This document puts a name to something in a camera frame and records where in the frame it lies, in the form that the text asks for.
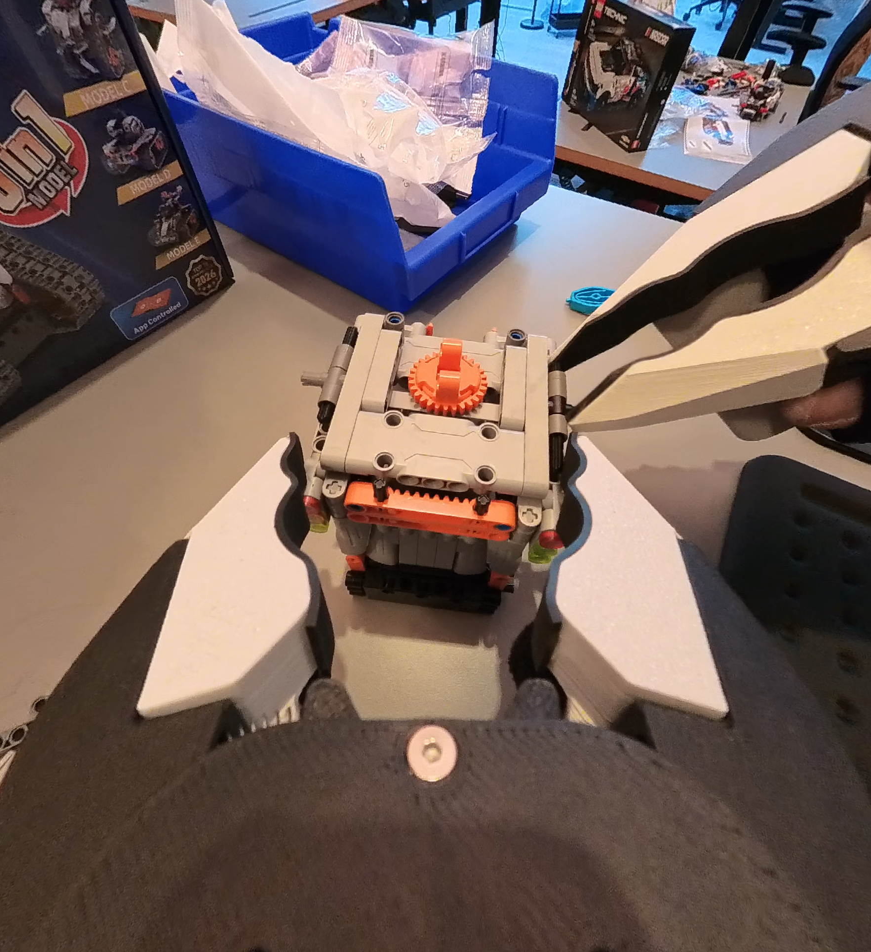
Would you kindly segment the clear plastic bags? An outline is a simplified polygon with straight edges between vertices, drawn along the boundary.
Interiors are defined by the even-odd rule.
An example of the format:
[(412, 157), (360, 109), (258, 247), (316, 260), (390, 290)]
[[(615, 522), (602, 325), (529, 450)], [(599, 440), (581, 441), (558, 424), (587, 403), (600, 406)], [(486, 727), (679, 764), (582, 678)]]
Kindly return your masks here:
[(223, 2), (181, 2), (146, 53), (215, 112), (381, 176), (394, 219), (429, 234), (472, 191), (494, 24), (447, 38), (343, 17), (293, 65), (241, 33)]

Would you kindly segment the blue plastic bin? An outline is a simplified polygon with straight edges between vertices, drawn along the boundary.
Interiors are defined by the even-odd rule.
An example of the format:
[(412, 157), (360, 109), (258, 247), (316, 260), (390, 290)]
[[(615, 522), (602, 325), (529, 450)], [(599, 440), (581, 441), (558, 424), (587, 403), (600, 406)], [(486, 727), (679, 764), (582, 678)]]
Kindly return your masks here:
[[(298, 65), (338, 25), (301, 14), (239, 31)], [(483, 131), (493, 139), (471, 194), (456, 197), (451, 222), (419, 234), (394, 219), (380, 175), (215, 112), (186, 84), (166, 92), (216, 220), (390, 310), (415, 303), (545, 193), (556, 97), (553, 76), (492, 59)]]

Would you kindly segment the grey orange toy brick assembly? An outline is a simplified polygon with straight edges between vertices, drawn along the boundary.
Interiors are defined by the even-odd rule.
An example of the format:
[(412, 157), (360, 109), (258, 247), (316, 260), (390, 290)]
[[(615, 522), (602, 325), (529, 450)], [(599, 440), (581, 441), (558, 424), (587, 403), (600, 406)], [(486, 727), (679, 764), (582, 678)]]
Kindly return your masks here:
[(320, 388), (304, 506), (311, 531), (334, 529), (351, 596), (491, 614), (521, 565), (563, 551), (554, 351), (517, 327), (466, 340), (366, 313), (323, 374), (302, 375)]

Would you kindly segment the person's right hand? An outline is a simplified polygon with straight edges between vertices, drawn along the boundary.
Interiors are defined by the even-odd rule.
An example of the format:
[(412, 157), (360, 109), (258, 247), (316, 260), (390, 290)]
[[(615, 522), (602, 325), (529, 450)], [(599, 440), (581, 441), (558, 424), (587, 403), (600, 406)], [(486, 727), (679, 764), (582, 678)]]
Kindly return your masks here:
[(783, 402), (784, 419), (799, 428), (844, 429), (860, 421), (865, 405), (861, 379), (850, 379), (831, 387)]

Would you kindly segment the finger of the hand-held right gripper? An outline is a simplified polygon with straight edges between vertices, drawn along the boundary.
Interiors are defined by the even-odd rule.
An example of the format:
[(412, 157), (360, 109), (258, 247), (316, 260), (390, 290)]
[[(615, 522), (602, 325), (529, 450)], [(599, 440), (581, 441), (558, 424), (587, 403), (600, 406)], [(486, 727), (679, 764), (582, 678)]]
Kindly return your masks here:
[(569, 370), (702, 303), (753, 268), (810, 254), (855, 228), (871, 134), (849, 125), (695, 214), (554, 353)]
[(862, 235), (798, 290), (620, 368), (578, 403), (571, 426), (627, 429), (768, 407), (870, 365), (871, 235)]

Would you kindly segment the dark robot kit box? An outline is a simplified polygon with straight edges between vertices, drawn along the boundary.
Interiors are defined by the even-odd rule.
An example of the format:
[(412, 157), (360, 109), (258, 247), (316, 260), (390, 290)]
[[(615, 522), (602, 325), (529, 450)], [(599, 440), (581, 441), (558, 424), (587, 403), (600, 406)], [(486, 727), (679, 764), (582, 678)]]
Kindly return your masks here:
[(233, 273), (124, 2), (0, 1), (0, 427)]

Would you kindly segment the black office chair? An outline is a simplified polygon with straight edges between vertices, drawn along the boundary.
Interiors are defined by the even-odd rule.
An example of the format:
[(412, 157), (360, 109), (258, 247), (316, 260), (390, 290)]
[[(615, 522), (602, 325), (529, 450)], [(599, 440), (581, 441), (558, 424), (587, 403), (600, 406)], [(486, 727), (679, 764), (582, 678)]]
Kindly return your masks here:
[(752, 43), (779, 66), (796, 66), (817, 80), (831, 49), (862, 2), (774, 1)]

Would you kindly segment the brown background table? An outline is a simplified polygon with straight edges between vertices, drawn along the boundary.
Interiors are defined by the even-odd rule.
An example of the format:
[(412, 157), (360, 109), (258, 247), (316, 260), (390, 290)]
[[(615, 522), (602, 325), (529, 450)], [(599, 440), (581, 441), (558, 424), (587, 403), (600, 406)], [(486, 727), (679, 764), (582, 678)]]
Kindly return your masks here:
[[(788, 86), (772, 117), (754, 123), (750, 133), (752, 155), (758, 155), (799, 120), (810, 88)], [(559, 102), (555, 156), (598, 173), (658, 188), (684, 199), (703, 200), (740, 170), (740, 166), (683, 150), (683, 133), (672, 136), (664, 148), (627, 153), (595, 128), (584, 129), (581, 116)]]

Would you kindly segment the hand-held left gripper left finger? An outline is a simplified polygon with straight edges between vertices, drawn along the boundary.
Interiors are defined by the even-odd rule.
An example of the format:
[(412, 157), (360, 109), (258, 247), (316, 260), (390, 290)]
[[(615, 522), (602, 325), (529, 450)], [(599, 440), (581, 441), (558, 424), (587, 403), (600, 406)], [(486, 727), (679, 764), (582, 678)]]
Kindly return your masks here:
[(250, 729), (301, 720), (329, 677), (334, 630), (317, 568), (297, 435), (279, 440), (199, 520), (136, 703), (156, 719), (228, 702)]

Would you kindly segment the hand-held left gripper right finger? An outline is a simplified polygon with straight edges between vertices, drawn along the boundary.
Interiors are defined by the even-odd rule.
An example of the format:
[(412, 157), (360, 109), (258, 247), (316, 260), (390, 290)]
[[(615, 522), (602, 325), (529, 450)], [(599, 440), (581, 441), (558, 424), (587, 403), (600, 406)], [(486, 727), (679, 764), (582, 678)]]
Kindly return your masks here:
[(693, 551), (587, 437), (572, 437), (559, 529), (522, 681), (546, 682), (568, 720), (648, 730), (649, 712), (730, 727)]

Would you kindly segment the toy brick car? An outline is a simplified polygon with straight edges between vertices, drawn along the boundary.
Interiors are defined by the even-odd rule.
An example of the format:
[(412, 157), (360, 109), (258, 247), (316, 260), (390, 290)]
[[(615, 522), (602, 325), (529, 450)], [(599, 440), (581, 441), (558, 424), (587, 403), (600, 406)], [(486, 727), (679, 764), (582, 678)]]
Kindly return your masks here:
[(749, 121), (775, 113), (785, 91), (774, 59), (748, 64), (701, 54), (685, 62), (684, 85), (700, 96), (733, 99), (739, 117)]

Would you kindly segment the black toy car box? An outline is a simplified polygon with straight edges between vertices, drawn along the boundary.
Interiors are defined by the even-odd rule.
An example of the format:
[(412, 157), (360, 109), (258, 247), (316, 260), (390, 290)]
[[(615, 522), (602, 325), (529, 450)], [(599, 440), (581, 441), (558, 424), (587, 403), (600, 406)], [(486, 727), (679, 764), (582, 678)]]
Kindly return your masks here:
[(563, 102), (623, 151), (646, 150), (694, 32), (643, 2), (585, 2)]

